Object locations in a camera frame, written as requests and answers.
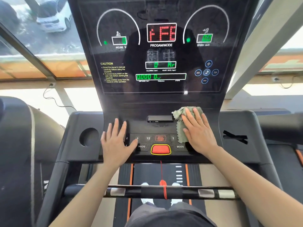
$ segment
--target green cloth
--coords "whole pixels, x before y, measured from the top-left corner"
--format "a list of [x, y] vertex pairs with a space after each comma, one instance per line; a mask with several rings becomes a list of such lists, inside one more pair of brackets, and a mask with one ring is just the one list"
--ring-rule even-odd
[[[186, 126], [185, 126], [185, 124], [182, 120], [182, 117], [181, 117], [182, 114], [187, 117], [186, 112], [185, 112], [185, 108], [186, 107], [181, 107], [179, 110], [172, 112], [172, 115], [174, 116], [174, 118], [176, 120], [178, 120], [177, 121], [177, 134], [178, 134], [178, 142], [179, 143], [188, 142], [188, 139], [187, 139], [187, 137], [186, 137], [186, 135], [183, 131], [183, 128], [186, 128]], [[196, 118], [195, 113], [193, 111], [194, 108], [198, 109], [198, 112], [199, 112], [200, 115], [203, 113], [203, 111], [200, 107], [187, 107], [187, 108], [189, 109], [189, 111], [191, 112], [191, 114], [193, 115], [194, 118]]]

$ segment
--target hand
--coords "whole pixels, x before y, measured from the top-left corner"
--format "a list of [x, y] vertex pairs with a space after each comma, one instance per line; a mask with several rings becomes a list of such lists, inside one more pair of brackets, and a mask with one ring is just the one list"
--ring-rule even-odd
[[129, 146], [125, 146], [123, 139], [126, 132], [126, 122], [123, 122], [120, 132], [118, 133], [119, 120], [115, 119], [114, 128], [112, 124], [108, 125], [107, 133], [103, 131], [101, 136], [101, 144], [103, 148], [104, 164], [119, 168], [138, 145], [138, 140], [135, 139]]
[[212, 132], [205, 114], [202, 114], [202, 118], [196, 108], [193, 109], [196, 119], [192, 116], [188, 108], [185, 109], [186, 115], [182, 115], [185, 126], [184, 133], [188, 138], [191, 146], [200, 154], [209, 158], [209, 153], [218, 148], [216, 138]]

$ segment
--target metal handle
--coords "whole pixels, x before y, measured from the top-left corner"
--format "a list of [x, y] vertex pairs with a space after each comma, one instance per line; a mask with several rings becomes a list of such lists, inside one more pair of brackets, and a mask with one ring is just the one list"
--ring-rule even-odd
[[[83, 186], [84, 184], [67, 186], [64, 191], [64, 196], [74, 197]], [[167, 186], [166, 194], [168, 199], [239, 199], [239, 196], [231, 187]], [[164, 191], [163, 186], [109, 185], [104, 193], [104, 197], [164, 199]]]

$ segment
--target person's left hand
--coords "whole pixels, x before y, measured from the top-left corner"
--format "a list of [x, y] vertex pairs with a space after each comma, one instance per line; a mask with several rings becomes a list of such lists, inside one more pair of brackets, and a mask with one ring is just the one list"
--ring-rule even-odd
[[101, 136], [101, 144], [103, 148], [104, 164], [119, 168], [138, 145], [138, 140], [135, 139], [129, 146], [124, 145], [124, 135], [126, 132], [126, 122], [123, 122], [120, 132], [118, 133], [119, 120], [115, 119], [115, 124], [112, 130], [112, 124], [108, 125], [107, 133], [103, 131]]

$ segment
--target red safety cord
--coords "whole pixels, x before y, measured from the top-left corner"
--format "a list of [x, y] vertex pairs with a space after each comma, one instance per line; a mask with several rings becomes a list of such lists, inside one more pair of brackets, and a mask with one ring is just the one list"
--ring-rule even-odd
[[163, 180], [163, 174], [162, 174], [162, 161], [160, 161], [161, 163], [161, 181], [160, 181], [160, 186], [163, 186], [163, 192], [164, 192], [164, 198], [167, 200], [167, 194], [166, 194], [166, 181]]

